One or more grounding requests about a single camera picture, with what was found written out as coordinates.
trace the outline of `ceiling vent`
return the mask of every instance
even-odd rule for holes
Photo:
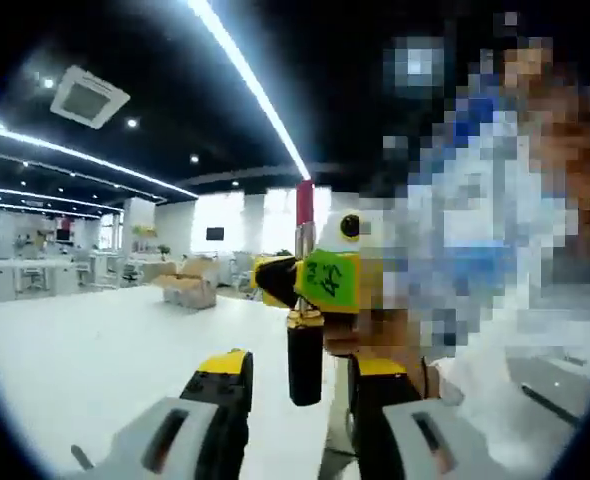
[[[51,112],[98,129],[130,98],[126,92],[73,65],[59,83]]]

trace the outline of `office room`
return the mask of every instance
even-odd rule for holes
[[[526,13],[81,3],[0,73],[0,442],[24,478],[569,458],[590,176],[555,196],[529,167],[515,99],[554,69]]]

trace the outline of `green label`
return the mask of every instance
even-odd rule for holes
[[[355,265],[348,258],[315,250],[304,260],[302,296],[318,306],[353,307]]]

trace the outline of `person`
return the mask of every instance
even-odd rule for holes
[[[422,365],[427,348],[426,342],[423,339],[422,329],[430,323],[430,321],[424,321],[428,315],[426,311],[431,310],[430,313],[433,314],[433,317],[429,318],[429,320],[433,320],[434,326],[435,312],[444,309],[433,307],[427,309],[425,304],[414,302],[414,294],[409,290],[405,290],[401,294],[405,298],[397,300],[397,304],[404,305],[405,303],[406,308],[384,311],[365,309],[358,315],[357,322],[353,326],[339,323],[325,325],[324,345],[330,353],[336,355],[360,352],[361,355],[389,358],[400,363],[406,367],[408,378],[415,389],[420,394],[425,391],[428,392],[427,396],[432,398],[437,398],[444,394],[447,383],[445,380],[455,378],[456,375],[452,372],[457,371],[458,366],[464,365],[469,371],[465,371],[459,375],[460,384],[458,386],[462,387],[461,390],[463,391],[459,393],[463,395],[468,408],[462,408],[460,412],[465,413],[468,411],[470,414],[468,418],[473,425],[486,435],[491,456],[505,466],[514,468],[520,472],[545,475],[568,439],[552,439],[543,436],[543,440],[538,438],[533,440],[533,442],[542,440],[544,443],[548,442],[547,445],[541,445],[539,443],[532,445],[533,448],[530,448],[533,452],[532,455],[529,449],[518,450],[512,448],[510,449],[511,457],[509,459],[506,456],[508,449],[505,445],[502,448],[499,447],[499,443],[504,442],[506,439],[499,437],[502,435],[511,437],[506,440],[510,442],[519,436],[506,434],[507,429],[513,427],[511,422],[519,423],[515,421],[519,417],[518,408],[506,404],[498,406],[499,402],[497,405],[490,405],[488,403],[483,405],[482,400],[485,400],[485,398],[482,399],[482,395],[478,393],[480,390],[483,390],[482,387],[485,387],[485,383],[494,387],[499,385],[501,388],[497,389],[498,392],[506,393],[511,401],[515,400],[516,404],[518,402],[517,397],[511,396],[513,390],[509,390],[509,382],[506,381],[509,372],[506,367],[505,357],[515,353],[517,350],[516,345],[519,345],[521,348],[522,344],[520,342],[526,340],[528,337],[525,334],[520,334],[519,329],[514,327],[514,325],[519,324],[521,321],[519,312],[517,312],[519,310],[525,311],[537,306],[537,308],[549,310],[556,309],[558,312],[558,318],[556,319],[543,319],[543,324],[548,326],[543,336],[543,344],[525,348],[528,353],[524,355],[536,356],[544,353],[547,354],[556,344],[562,346],[574,344],[573,342],[576,338],[571,338],[574,336],[585,336],[586,339],[580,339],[585,340],[585,344],[582,346],[590,349],[590,302],[588,302],[589,307],[583,306],[587,303],[586,299],[590,297],[585,295],[583,298],[582,295],[584,294],[578,291],[580,285],[583,288],[590,284],[590,98],[588,97],[588,92],[583,90],[578,84],[572,72],[564,70],[560,65],[553,64],[552,42],[549,40],[530,39],[527,45],[506,51],[503,59],[503,72],[501,72],[500,79],[500,96],[504,99],[509,98],[514,100],[514,103],[518,105],[516,108],[517,129],[518,135],[522,134],[518,138],[527,139],[526,142],[522,142],[523,144],[518,146],[517,155],[519,161],[513,162],[515,165],[511,165],[510,168],[513,169],[511,170],[512,172],[517,172],[521,175],[519,176],[516,173],[515,178],[520,178],[520,181],[531,183],[528,184],[528,188],[520,185],[522,188],[520,193],[526,198],[520,199],[520,195],[518,194],[516,195],[516,199],[512,200],[510,204],[512,206],[511,208],[514,209],[513,211],[520,213],[527,212],[527,220],[516,219],[515,223],[505,233],[506,238],[508,238],[511,230],[514,235],[512,237],[513,246],[508,250],[501,250],[502,258],[508,258],[510,261],[507,264],[495,262],[494,259],[496,257],[493,256],[493,252],[496,251],[496,246],[486,248],[483,253],[485,257],[482,260],[487,264],[490,263],[491,270],[494,271],[506,267],[507,269],[502,271],[502,274],[504,278],[506,278],[506,275],[511,275],[513,281],[508,283],[504,281],[501,289],[502,293],[500,294],[497,291],[491,293],[485,290],[475,291],[475,293],[481,291],[482,293],[480,295],[486,299],[489,296],[491,297],[491,306],[489,308],[487,304],[485,309],[479,305],[471,306],[473,304],[471,299],[475,297],[471,292],[467,292],[463,296],[456,296],[456,300],[453,300],[453,295],[443,284],[435,285],[436,278],[459,278],[454,273],[457,269],[452,269],[451,266],[458,266],[461,263],[464,266],[464,270],[466,270],[465,279],[470,283],[467,287],[474,286],[475,272],[472,271],[476,265],[474,262],[460,262],[460,258],[455,258],[454,260],[451,258],[450,260],[453,260],[453,262],[449,263],[445,258],[441,258],[440,261],[431,264],[431,268],[435,267],[439,270],[437,271],[438,274],[435,274],[435,271],[431,271],[430,275],[428,275],[428,280],[422,277],[422,282],[424,283],[420,282],[422,289],[425,287],[434,289],[431,291],[431,296],[425,296],[422,300],[428,298],[431,302],[439,302],[440,304],[451,302],[454,303],[454,307],[450,310],[457,313],[466,312],[471,316],[481,315],[486,311],[489,314],[489,318],[492,319],[492,322],[490,322],[491,325],[485,325],[485,329],[482,330],[480,330],[479,325],[470,328],[473,322],[467,320],[468,331],[479,332],[476,338],[477,342],[472,342],[475,346],[471,346],[471,335],[467,333],[464,338],[456,338],[455,342],[451,342],[457,344],[455,353],[451,352],[453,354],[449,355],[454,357],[452,362],[443,362],[440,364],[438,360],[428,366],[427,369],[424,369]],[[476,105],[474,102],[469,102],[469,107],[471,108]],[[494,114],[491,118],[491,123],[498,123]],[[455,143],[458,140],[456,138],[457,128],[453,130],[454,134],[450,140]],[[499,147],[506,150],[506,145],[502,144],[503,138],[499,140],[494,138],[492,142],[493,149],[496,149],[497,145],[500,144]],[[469,153],[472,149],[474,147],[470,145],[466,145],[464,148]],[[526,155],[524,158],[526,160],[520,157],[519,151],[525,151]],[[456,166],[449,165],[448,162],[443,162],[443,170],[445,172],[443,175],[444,182],[438,185],[435,183],[430,185],[423,190],[424,193],[422,194],[428,191],[426,193],[428,195],[427,198],[433,199],[436,198],[434,192],[439,191],[439,194],[442,195],[440,198],[451,198],[447,196],[448,189],[453,184],[459,185],[454,179],[460,179],[455,176],[462,173],[461,165],[474,165],[475,167],[482,165],[482,162],[475,162],[474,160],[469,161],[468,164],[464,163],[468,161],[464,159],[464,155],[462,155],[462,159],[457,157],[456,159],[456,162],[451,162]],[[463,170],[465,170],[464,173],[468,177],[473,173],[472,171],[466,171],[466,168],[463,168]],[[542,184],[541,195],[536,196],[537,198],[529,197],[524,193],[524,190],[531,188],[533,192],[536,192],[537,188],[539,188],[539,183]],[[412,195],[417,193],[416,191],[409,191],[409,203],[413,201]],[[497,198],[494,198],[494,202],[496,207],[499,206],[500,210],[502,210],[502,205],[497,204]],[[472,224],[480,223],[482,214],[479,210],[475,208],[471,209],[470,206],[467,206],[464,210],[469,216],[462,218],[472,219]],[[510,213],[511,211],[508,209],[503,210],[503,216],[507,218],[510,217]],[[526,225],[529,227],[528,238],[522,235],[522,229]],[[469,223],[463,221],[460,222],[460,226],[465,226],[465,229],[468,229]],[[433,230],[431,234],[434,235],[435,229],[432,228],[431,230]],[[442,253],[446,252],[445,257],[452,254],[454,250],[444,247],[447,243],[447,237],[450,234],[448,229],[443,226],[443,229],[438,231],[437,234],[442,236],[440,237],[442,245],[442,250],[440,251]],[[522,248],[524,242],[528,243],[529,248]],[[551,264],[553,265],[550,272],[541,266],[545,264],[549,267]],[[561,265],[561,268],[558,268],[554,274],[555,265]],[[378,269],[379,275],[381,275],[382,266],[373,265],[373,271],[377,272]],[[410,271],[411,268],[409,267],[406,274],[410,275]],[[365,297],[379,295],[378,292],[383,290],[383,285],[377,285],[377,282],[366,281],[365,283],[366,285],[362,285]],[[526,295],[520,297],[516,292],[521,291],[523,293],[524,288],[526,289]],[[544,290],[547,292],[551,290],[552,293],[544,294]],[[501,307],[497,307],[497,302],[493,300],[499,296],[503,297],[503,305]],[[466,298],[464,303],[461,301],[462,297]],[[559,312],[565,311],[572,311],[574,313],[567,315],[559,314]],[[572,320],[582,320],[586,317],[586,322],[582,323],[581,321],[569,320],[565,323],[564,328],[560,328],[559,322],[563,321],[561,317],[565,318],[569,316],[577,317]],[[513,323],[511,324],[506,321],[506,317],[513,318]],[[500,320],[504,321],[504,325],[510,325],[512,330],[507,330],[505,326],[502,326]],[[459,320],[454,321],[454,323],[458,325],[462,324]],[[513,335],[512,337],[508,335],[512,340],[502,338],[502,335],[507,332]],[[469,354],[468,360],[474,359],[477,363],[477,365],[474,365],[475,362],[467,363],[466,354],[460,355],[457,352],[458,350],[482,352],[484,356]],[[486,358],[492,358],[488,363],[497,366],[497,370],[492,371],[488,365],[482,365]],[[475,375],[477,371],[482,370],[483,374],[481,377]],[[488,409],[501,410],[502,408],[506,408],[507,410],[499,413],[494,412],[492,415],[488,414]],[[505,419],[498,421],[497,417],[502,415],[505,416]],[[495,426],[499,425],[501,427],[498,430],[502,430],[502,435],[498,435],[497,430],[491,431],[488,425],[482,425],[477,422],[480,417],[486,419],[493,417]],[[528,453],[515,455],[515,451]]]

